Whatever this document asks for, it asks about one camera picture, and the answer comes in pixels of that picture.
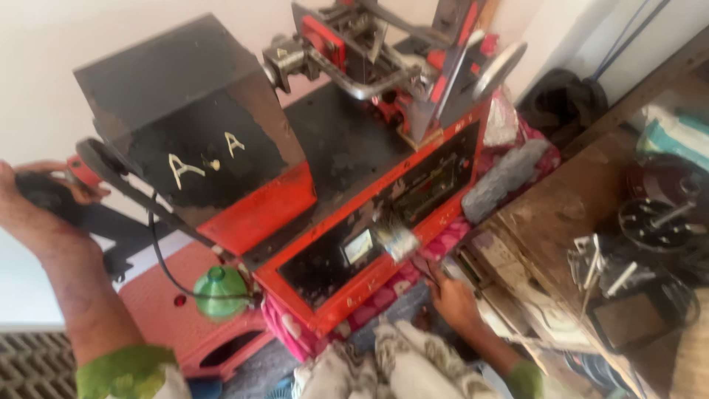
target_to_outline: workbench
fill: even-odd
[[[479,265],[474,284],[512,330],[510,340],[522,344],[548,374],[573,374],[559,361],[559,351],[596,353],[638,398],[666,398],[679,337],[627,356],[606,351],[592,324],[579,316],[583,295],[566,258],[574,238],[592,234],[622,203],[623,170],[635,157],[636,140],[622,129],[608,132],[477,226],[454,255]],[[539,312],[547,314],[540,319]],[[576,331],[550,329],[552,317]],[[585,398],[598,397],[590,383],[565,382]]]

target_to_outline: red light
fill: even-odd
[[[180,294],[175,297],[172,303],[174,303],[175,307],[183,307],[184,304],[187,303],[187,297],[183,294]]]

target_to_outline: red plastic stool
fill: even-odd
[[[193,242],[165,263],[177,281],[191,287],[219,260],[209,248]],[[234,376],[237,366],[273,339],[261,309],[221,324],[212,322],[157,265],[124,285],[118,295],[146,341],[172,348],[185,378],[219,377],[226,381]]]

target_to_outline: pink cloth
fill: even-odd
[[[482,150],[478,164],[478,179],[487,173],[507,151],[514,147],[521,147],[531,138],[546,139],[540,131],[530,128],[524,120],[519,118],[517,139],[514,144],[488,147]],[[535,174],[532,179],[519,190],[511,192],[500,206],[519,197],[535,182],[550,174],[560,163],[559,150],[550,146],[542,159],[535,165]],[[426,247],[419,249],[417,253],[426,259],[440,260],[470,229],[470,223],[463,216],[457,217],[441,234],[436,236]],[[261,308],[266,324],[273,334],[291,351],[296,359],[305,361],[319,355],[332,340],[348,338],[351,333],[363,327],[369,320],[391,306],[396,298],[413,287],[420,277],[421,272],[410,261],[407,262],[397,274],[322,339],[319,339],[300,319],[293,316],[271,295],[266,294]]]
[[[441,234],[436,236],[426,247],[419,249],[423,258],[438,260],[447,253],[463,236],[470,231],[470,225],[464,217],[456,218]],[[367,298],[347,319],[339,323],[326,337],[319,339],[305,323],[293,316],[285,306],[271,295],[266,297],[261,310],[269,330],[288,348],[299,361],[305,361],[322,352],[333,340],[345,340],[351,333],[362,328],[369,320],[389,308],[396,299],[413,287],[421,277],[421,272],[411,263],[406,262],[399,271]]]

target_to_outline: person's right hand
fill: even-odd
[[[433,306],[451,328],[462,335],[463,331],[484,325],[473,292],[460,280],[448,278],[436,262],[428,261],[435,281],[426,280],[431,290]]]

